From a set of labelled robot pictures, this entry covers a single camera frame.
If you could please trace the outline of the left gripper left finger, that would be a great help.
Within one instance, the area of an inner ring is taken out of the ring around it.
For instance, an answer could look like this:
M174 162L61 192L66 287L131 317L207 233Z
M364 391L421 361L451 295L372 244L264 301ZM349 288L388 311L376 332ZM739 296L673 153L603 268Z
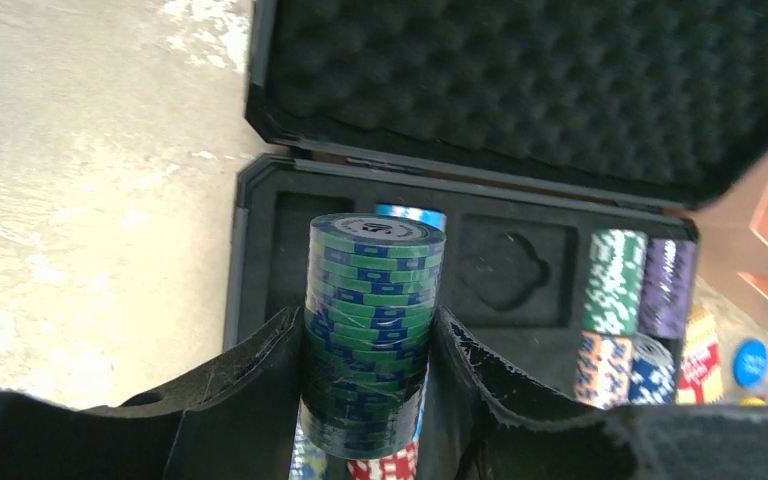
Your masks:
M118 407L72 410L0 391L0 479L285 479L302 312Z

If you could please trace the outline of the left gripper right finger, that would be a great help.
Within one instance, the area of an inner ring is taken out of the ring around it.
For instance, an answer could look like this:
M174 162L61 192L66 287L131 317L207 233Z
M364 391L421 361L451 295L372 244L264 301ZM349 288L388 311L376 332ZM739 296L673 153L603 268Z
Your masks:
M768 479L768 406L594 408L500 357L446 308L430 356L421 479Z

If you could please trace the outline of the red playing card deck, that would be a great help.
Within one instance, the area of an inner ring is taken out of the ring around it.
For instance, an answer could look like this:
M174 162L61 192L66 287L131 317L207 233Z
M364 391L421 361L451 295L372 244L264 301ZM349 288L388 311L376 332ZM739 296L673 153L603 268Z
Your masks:
M675 402L712 404L723 396L716 321L710 311L695 304L687 321Z

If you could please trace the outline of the dark green 50 chip stack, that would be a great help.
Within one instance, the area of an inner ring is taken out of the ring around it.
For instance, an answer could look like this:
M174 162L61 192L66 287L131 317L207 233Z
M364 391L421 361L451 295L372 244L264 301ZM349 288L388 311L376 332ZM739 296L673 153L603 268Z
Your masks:
M300 426L327 454L374 459L414 440L445 243L410 218L311 221Z

